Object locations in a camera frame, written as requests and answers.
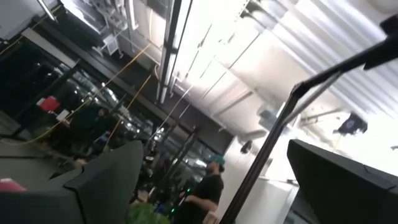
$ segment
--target red object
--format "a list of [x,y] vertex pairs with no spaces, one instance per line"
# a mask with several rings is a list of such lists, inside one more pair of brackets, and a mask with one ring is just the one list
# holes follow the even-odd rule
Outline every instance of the red object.
[[25,191],[17,182],[12,179],[0,179],[0,191]]
[[53,96],[48,97],[39,105],[44,111],[54,111],[59,106],[60,103]]

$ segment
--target green plant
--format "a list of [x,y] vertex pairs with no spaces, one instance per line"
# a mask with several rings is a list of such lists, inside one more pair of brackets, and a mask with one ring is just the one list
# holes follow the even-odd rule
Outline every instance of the green plant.
[[169,220],[158,213],[150,203],[139,203],[127,213],[126,224],[170,224]]

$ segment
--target black speaker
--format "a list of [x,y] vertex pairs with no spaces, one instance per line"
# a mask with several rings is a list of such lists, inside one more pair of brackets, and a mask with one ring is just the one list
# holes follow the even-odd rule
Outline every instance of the black speaker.
[[398,223],[398,177],[299,140],[287,158],[321,224]]
[[242,148],[241,148],[241,153],[242,153],[242,154],[247,154],[247,153],[249,153],[249,152],[250,152],[250,149],[251,149],[251,146],[252,146],[252,141],[251,141],[251,140],[248,141],[248,142],[246,142],[246,143],[242,146]]
[[349,118],[337,129],[337,132],[346,134],[365,133],[368,130],[368,124],[355,113],[351,113]]

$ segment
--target teal cap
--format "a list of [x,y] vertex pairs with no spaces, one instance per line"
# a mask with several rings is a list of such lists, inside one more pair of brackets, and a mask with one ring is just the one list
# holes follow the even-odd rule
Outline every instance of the teal cap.
[[224,157],[220,156],[220,155],[212,155],[208,160],[207,163],[211,163],[211,162],[216,162],[219,165],[223,166],[225,165],[225,160]]

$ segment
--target black equipment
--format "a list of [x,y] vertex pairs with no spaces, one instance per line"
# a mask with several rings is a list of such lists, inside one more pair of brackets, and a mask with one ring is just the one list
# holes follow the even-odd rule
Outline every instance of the black equipment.
[[287,157],[321,224],[398,222],[398,177],[299,140]]
[[355,113],[351,113],[349,118],[337,129],[337,132],[346,135],[354,135],[358,132],[365,133],[368,130],[368,124]]
[[248,141],[248,142],[246,142],[246,143],[242,146],[242,148],[241,148],[241,153],[242,153],[242,154],[247,154],[247,153],[249,153],[249,152],[250,152],[250,149],[251,149],[251,146],[252,146],[252,141],[251,141],[251,140]]
[[142,158],[141,142],[133,141],[46,182],[39,189],[0,192],[1,223],[122,223]]

